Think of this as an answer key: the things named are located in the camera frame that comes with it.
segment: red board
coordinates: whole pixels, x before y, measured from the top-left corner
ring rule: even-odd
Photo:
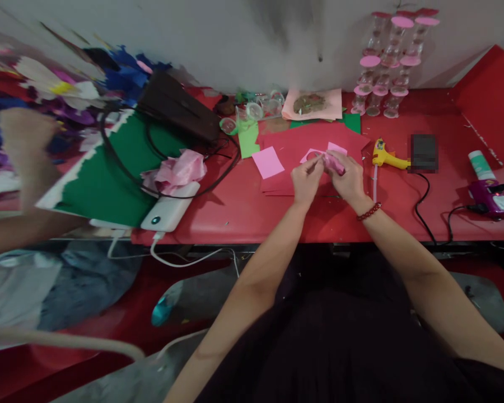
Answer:
[[[450,91],[450,96],[496,159],[504,166],[504,49],[493,46]]]

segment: green paper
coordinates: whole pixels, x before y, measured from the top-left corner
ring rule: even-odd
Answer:
[[[119,158],[139,180],[141,172],[157,169],[161,163],[147,142],[145,119],[134,113],[110,136]],[[179,129],[153,121],[151,133],[155,146],[165,155],[178,157],[181,148],[190,147]],[[120,170],[101,145],[83,162],[78,179],[65,185],[55,209],[139,228],[156,201]]]
[[[315,123],[317,121],[324,121],[324,119],[310,119],[310,120],[292,120],[290,129],[295,127],[304,126],[306,124]],[[343,119],[336,119],[340,123],[345,123],[348,129],[360,133],[360,115],[358,114],[343,114]]]
[[[258,122],[246,127],[239,124],[239,146],[241,147],[241,158],[250,158],[252,154],[259,152],[259,145],[256,140],[259,135]]]
[[[348,129],[351,129],[355,133],[361,134],[359,114],[343,114],[343,122],[346,124]]]
[[[294,129],[295,127],[304,126],[304,125],[307,125],[310,123],[316,123],[319,121],[326,121],[326,120],[325,119],[292,120],[291,125],[290,125],[290,129]],[[336,121],[342,123],[343,119],[336,119]]]

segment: white wall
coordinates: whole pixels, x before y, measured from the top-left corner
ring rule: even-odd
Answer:
[[[396,0],[0,0],[0,32],[64,65],[97,72],[40,27],[44,22],[80,47],[124,44],[153,60],[172,62],[197,83],[234,92],[271,85],[351,91],[372,11],[394,12]],[[438,8],[413,87],[452,85],[490,45],[504,47],[504,0],[413,0]],[[322,12],[318,62],[311,9]]]

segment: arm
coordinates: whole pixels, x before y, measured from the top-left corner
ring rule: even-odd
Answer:
[[[0,219],[0,253],[60,236],[87,222],[34,206],[61,177],[45,152],[56,127],[54,119],[30,109],[0,112],[4,150],[21,182],[22,211],[20,216]]]
[[[343,176],[331,172],[333,184],[357,215],[373,201],[363,190],[362,167],[339,153]],[[457,357],[504,370],[504,341],[480,315],[441,263],[384,211],[363,221],[375,244],[400,274],[416,312]]]
[[[276,290],[297,247],[305,215],[322,174],[320,157],[291,172],[294,204],[250,258],[213,326],[170,389],[165,403],[193,402],[241,335],[273,306]]]

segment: red table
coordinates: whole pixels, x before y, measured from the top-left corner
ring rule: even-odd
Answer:
[[[439,170],[427,175],[431,191],[419,211],[438,241],[448,239],[448,212],[453,207],[471,203],[467,186],[477,178],[468,153],[476,149],[487,152],[447,93],[447,89],[411,91],[400,108],[398,119],[362,117],[362,135],[371,140],[362,154],[365,157],[365,190],[370,194],[371,155],[378,137],[385,140],[388,151],[407,158],[411,134],[421,132],[437,136]],[[344,95],[346,107],[350,108],[351,99],[350,94]],[[276,123],[262,123],[260,135],[269,135],[267,124]],[[288,123],[278,124],[282,127],[275,130],[288,127]],[[212,175],[218,175],[213,163],[208,169]],[[504,182],[504,168],[496,171],[496,175]],[[211,181],[212,177],[206,177],[202,187]],[[214,192],[193,200],[176,231],[167,234],[162,243],[261,243],[291,205],[292,197],[265,196],[260,191],[260,181],[253,160],[240,161]],[[382,202],[383,209],[419,241],[431,240],[414,212],[415,203],[425,191],[426,182],[421,177],[390,166],[379,168],[377,199]],[[504,240],[504,221],[496,223],[461,210],[454,213],[451,223],[456,241]],[[150,245],[152,236],[152,232],[138,230],[133,234],[133,242]],[[354,212],[344,200],[317,198],[314,201],[306,217],[301,242],[368,241],[371,239],[364,226],[355,220]]]

